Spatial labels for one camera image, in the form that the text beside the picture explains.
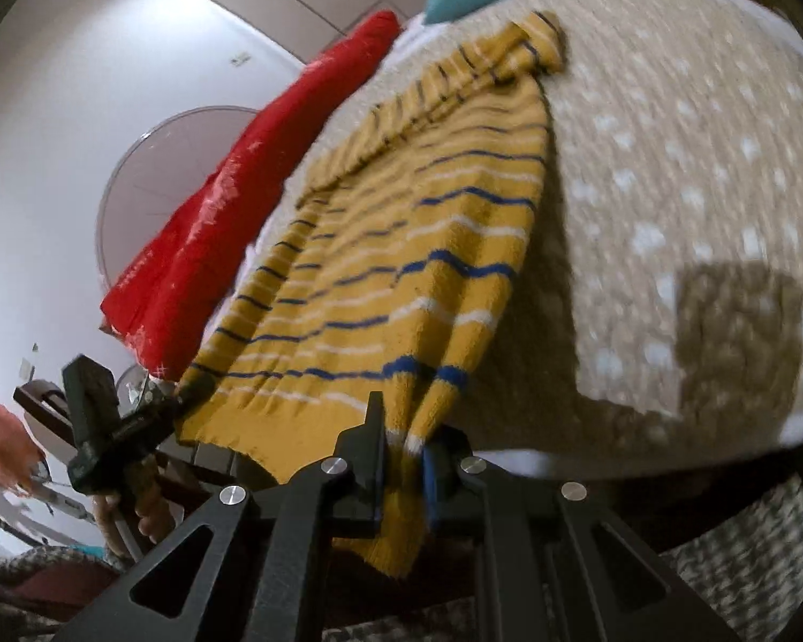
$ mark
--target red cloth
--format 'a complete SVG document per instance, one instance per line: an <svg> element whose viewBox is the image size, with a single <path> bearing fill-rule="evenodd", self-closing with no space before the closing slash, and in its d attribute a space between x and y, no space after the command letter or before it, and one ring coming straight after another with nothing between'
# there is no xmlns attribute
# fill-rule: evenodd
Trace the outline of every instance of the red cloth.
<svg viewBox="0 0 803 642"><path fill-rule="evenodd" d="M377 12L307 65L104 297L105 322L156 377L177 381L186 370L283 182L399 33L393 12Z"/></svg>

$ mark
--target human hand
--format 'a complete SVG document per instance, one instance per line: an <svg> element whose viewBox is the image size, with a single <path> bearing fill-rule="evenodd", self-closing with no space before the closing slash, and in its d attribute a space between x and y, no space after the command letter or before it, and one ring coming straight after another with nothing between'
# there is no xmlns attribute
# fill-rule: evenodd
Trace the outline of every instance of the human hand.
<svg viewBox="0 0 803 642"><path fill-rule="evenodd" d="M95 495L92 497L92 515L107 547L120 557L129 557L113 518L119 502L120 495ZM169 512L169 504L163 499L161 489L154 481L150 482L149 487L138 497L134 511L139 516L140 533L155 544L176 528L176 521Z"/></svg>

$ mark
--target black mechanical arm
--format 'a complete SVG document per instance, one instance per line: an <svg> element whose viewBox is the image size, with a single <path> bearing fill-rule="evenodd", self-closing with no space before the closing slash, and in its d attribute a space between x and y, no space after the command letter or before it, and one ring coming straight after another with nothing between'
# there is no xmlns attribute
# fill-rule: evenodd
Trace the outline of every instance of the black mechanical arm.
<svg viewBox="0 0 803 642"><path fill-rule="evenodd" d="M73 422L79 414L89 420L99 402L112 403L112 376L83 357L72 364L65 380ZM70 466L73 484L82 491L123 484L122 468L163 441L162 428L172 431L192 404L166 403L107 431L97 421L82 425L89 445ZM366 422L340 433L332 456L265 491L223 488L55 640L320 639L332 538L374 538L380 530L384 451L383 397L372 393ZM463 433L448 427L426 445L423 480L430 529L477 544L482 642L553 639L554 625L564 642L738 639L582 484L512 475L473 456Z"/></svg>

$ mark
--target blue stripe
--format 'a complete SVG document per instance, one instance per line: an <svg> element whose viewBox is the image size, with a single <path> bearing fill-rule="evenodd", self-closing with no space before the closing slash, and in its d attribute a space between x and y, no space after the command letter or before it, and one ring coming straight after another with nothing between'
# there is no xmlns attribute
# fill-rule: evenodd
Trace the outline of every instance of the blue stripe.
<svg viewBox="0 0 803 642"><path fill-rule="evenodd" d="M484 125L466 126L466 127L460 127L457 130L452 130L450 132L447 132L446 136L458 135L458 134L460 134L462 132L469 132L471 130L487 130L488 132L498 132L501 135L507 135L510 132L516 132L518 130L529 130L530 128L533 128L533 127L543 128L544 130L546 130L547 129L547 124L546 123L524 123L523 125L515 126L515 127L511 128L510 130L507 130L506 128L497 127L497 126L484 126ZM430 143L426 143L426 144L421 144L420 147L422 149L427 149L427 148L430 148L430 147L438 147L438 146L440 146L440 144L441 144L440 142L430 142Z"/></svg>
<svg viewBox="0 0 803 642"><path fill-rule="evenodd" d="M228 377L234 379L253 379L256 377L282 379L283 377L318 377L326 381L336 381L337 379L371 379L373 381L382 381L389 379L396 374L415 374L418 377L424 377L428 380L439 379L446 381L459 389L463 389L467 385L468 374L460 367L446 364L444 366L434 369L428 364L424 364L412 355L404 355L399 357L398 360L387 362L380 371L363 370L363 371L339 371L332 372L319 367L307 367L304 370L289 369L286 371L220 371L212 369L204 364L197 364L193 362L191 367L206 374L211 374L214 377Z"/></svg>
<svg viewBox="0 0 803 642"><path fill-rule="evenodd" d="M233 333L231 330L227 330L227 328L224 327L219 327L216 332L223 333L224 335L228 335L230 338L247 343L258 342L259 340L303 342L304 340L310 340L311 338L319 336L328 328L338 328L339 330L359 330L360 328L381 326L384 323L387 323L389 320L390 317L388 316L373 316L371 318L364 318L361 321L326 321L321 327L311 330L309 333L303 335L278 335L276 333L263 333L251 339L242 338L240 335L237 335L236 333Z"/></svg>
<svg viewBox="0 0 803 642"><path fill-rule="evenodd" d="M491 265L474 267L464 263L463 260L449 250L437 249L429 253L426 260L413 261L413 263L404 265L396 275L396 282L399 282L399 280L406 274L421 273L426 269L426 265L428 263L437 262L446 263L457 273L473 280L479 279L480 277L487 277L490 274L501 274L502 276L507 277L509 280L514 280L514 278L517 276L517 273L514 271L514 269L507 263L492 263Z"/></svg>
<svg viewBox="0 0 803 642"><path fill-rule="evenodd" d="M224 327L219 327L214 332L223 333L224 335L227 336L227 338L232 338L232 340L238 340L238 342L250 342L249 338L245 338L243 335L238 335L237 333L233 333L231 330L226 330Z"/></svg>
<svg viewBox="0 0 803 642"><path fill-rule="evenodd" d="M253 297L248 297L246 294L239 294L236 299L244 300L250 302L253 306L259 307L259 309L264 309L265 311L270 311L271 307L267 304L262 304L259 300L255 300Z"/></svg>
<svg viewBox="0 0 803 642"><path fill-rule="evenodd" d="M541 61L539 60L539 51L534 49L533 45L527 40L521 41L520 45L522 45L525 49L527 49L533 55L533 64L536 67L540 67L541 66Z"/></svg>
<svg viewBox="0 0 803 642"><path fill-rule="evenodd" d="M502 159L506 162L538 162L541 166L544 166L544 157L537 154L499 154L498 152L489 152L487 149L466 149L463 152L458 152L458 154L439 156L437 159L428 162L426 166L420 166L413 173L422 173L432 166L451 162L453 159L459 159L463 156L492 156L495 159Z"/></svg>
<svg viewBox="0 0 803 642"><path fill-rule="evenodd" d="M487 190L482 190L477 186L465 186L463 188L458 188L457 190L451 190L450 192L444 193L438 197L424 197L422 200L416 203L416 206L439 205L446 200L451 200L453 197L457 197L465 193L467 193L467 195L483 197L489 203L494 203L494 205L526 205L533 212L535 211L535 203L533 203L533 201L528 197L502 197L495 195L494 193L489 193Z"/></svg>
<svg viewBox="0 0 803 642"><path fill-rule="evenodd" d="M287 241L277 241L276 244L274 244L274 246L286 246L287 248L293 250L295 253L303 253L302 248L298 248L294 244L289 244L289 242Z"/></svg>
<svg viewBox="0 0 803 642"><path fill-rule="evenodd" d="M394 273L396 269L389 265L376 265L375 267L370 267L369 270L365 270L360 274L355 274L354 276L350 277L343 277L340 280L336 280L333 284L336 287L345 287L345 285L353 285L355 282L362 282L366 280L367 277L373 276L377 273Z"/></svg>
<svg viewBox="0 0 803 642"><path fill-rule="evenodd" d="M268 267L267 265L259 265L256 270L263 270L268 274L272 274L272 276L276 277L278 280L285 280L286 276L284 274L276 272L273 267Z"/></svg>
<svg viewBox="0 0 803 642"><path fill-rule="evenodd" d="M355 236L353 240L347 242L347 244L344 244L340 248L349 248L351 246L357 246L357 244L359 244L360 241L368 239L369 237L372 236L390 236L390 234L396 231L396 229L401 229L402 227L407 227L407 220L394 221L394 223L390 224L389 229L368 229L364 232L357 234L357 236Z"/></svg>

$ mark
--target blanket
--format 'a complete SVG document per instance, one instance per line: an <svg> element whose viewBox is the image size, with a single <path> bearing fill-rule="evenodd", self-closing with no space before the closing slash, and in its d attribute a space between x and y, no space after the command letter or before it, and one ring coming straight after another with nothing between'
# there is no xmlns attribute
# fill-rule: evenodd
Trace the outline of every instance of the blanket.
<svg viewBox="0 0 803 642"><path fill-rule="evenodd" d="M402 575L422 536L420 450L493 338L546 177L536 74L562 69L557 18L459 45L310 169L300 209L182 378L216 393L180 438L250 454L280 480L329 455L382 390L383 531Z"/></svg>
<svg viewBox="0 0 803 642"><path fill-rule="evenodd" d="M399 31L393 12L376 12L307 65L104 297L107 325L156 377L177 381L184 373L283 181L330 114L373 75Z"/></svg>
<svg viewBox="0 0 803 642"><path fill-rule="evenodd" d="M803 441L803 59L732 2L501 0L442 26L330 119L268 245L375 103L531 10L570 44L544 79L555 170L452 422L490 461L571 480Z"/></svg>

